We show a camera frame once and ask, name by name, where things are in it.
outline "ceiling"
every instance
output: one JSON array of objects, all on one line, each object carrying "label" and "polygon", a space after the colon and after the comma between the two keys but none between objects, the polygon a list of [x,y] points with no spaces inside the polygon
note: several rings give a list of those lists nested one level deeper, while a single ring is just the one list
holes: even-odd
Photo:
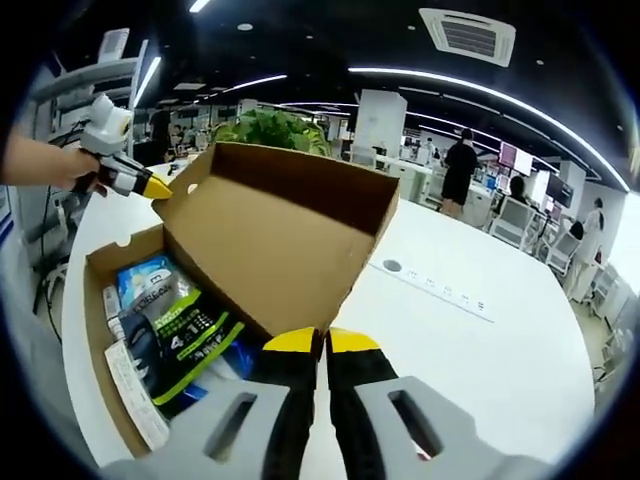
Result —
[{"label": "ceiling", "polygon": [[[621,12],[616,16],[603,6],[591,11],[558,0],[211,0],[192,14],[193,2],[85,2],[55,51],[65,68],[78,68],[96,61],[106,30],[130,27],[125,55],[136,55],[142,39],[149,38],[150,52],[163,58],[141,106],[167,98],[190,104],[196,94],[280,74],[287,78],[198,98],[201,104],[233,104],[241,98],[353,104],[354,93],[363,88],[388,89],[406,98],[411,112],[471,126],[538,156],[583,162],[590,175],[622,189],[603,165],[606,159],[624,182],[640,190],[629,161],[638,143],[630,92],[640,86],[640,78],[632,73],[637,70],[625,70],[636,57],[621,53],[625,39],[618,32],[628,31],[620,23]],[[474,13],[514,26],[508,68],[436,50],[418,12],[423,7]],[[615,29],[610,28],[613,22]],[[243,23],[253,28],[239,30]],[[535,107],[578,138],[486,91],[412,75],[350,73],[349,67],[430,72],[473,82]],[[206,86],[197,92],[173,90],[189,81]],[[407,124],[452,128],[413,116]]]}]

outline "blue package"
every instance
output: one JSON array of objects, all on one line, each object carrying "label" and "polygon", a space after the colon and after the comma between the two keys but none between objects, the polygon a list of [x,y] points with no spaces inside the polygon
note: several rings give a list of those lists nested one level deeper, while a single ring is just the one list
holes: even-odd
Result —
[{"label": "blue package", "polygon": [[122,309],[131,305],[149,285],[168,277],[174,271],[175,267],[166,255],[157,255],[146,262],[118,272],[116,276],[118,297],[120,297]]}]

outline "office desk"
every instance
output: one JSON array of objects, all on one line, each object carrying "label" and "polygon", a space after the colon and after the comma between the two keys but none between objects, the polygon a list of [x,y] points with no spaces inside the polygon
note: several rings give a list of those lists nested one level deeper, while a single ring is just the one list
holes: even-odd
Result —
[{"label": "office desk", "polygon": [[[69,261],[62,313],[65,373],[80,428],[100,466],[131,454],[92,368],[84,316],[86,255],[159,222],[142,197],[93,196]],[[403,270],[385,270],[386,259]],[[465,294],[471,302],[482,301],[484,318],[425,291],[411,271],[438,288],[451,287],[456,298]],[[479,436],[505,453],[555,461],[592,418],[585,344],[549,270],[410,202],[399,202],[334,325],[372,336],[398,374],[420,378],[469,412]],[[327,399],[326,385],[319,386],[316,419],[327,418]],[[301,478],[346,478],[332,427],[315,427]]]}]

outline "air conditioning vent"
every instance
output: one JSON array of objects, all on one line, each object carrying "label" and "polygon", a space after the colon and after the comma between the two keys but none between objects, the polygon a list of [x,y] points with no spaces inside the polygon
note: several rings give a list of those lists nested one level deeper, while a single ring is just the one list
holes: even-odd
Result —
[{"label": "air conditioning vent", "polygon": [[478,15],[435,8],[421,8],[420,16],[438,50],[509,66],[516,40],[513,26]]}]

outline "potted plant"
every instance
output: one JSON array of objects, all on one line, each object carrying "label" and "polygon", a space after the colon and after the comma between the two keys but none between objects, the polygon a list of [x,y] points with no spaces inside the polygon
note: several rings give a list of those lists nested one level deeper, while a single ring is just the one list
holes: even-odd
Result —
[{"label": "potted plant", "polygon": [[283,111],[251,110],[235,124],[217,125],[211,141],[253,143],[331,156],[331,146],[318,125]]}]

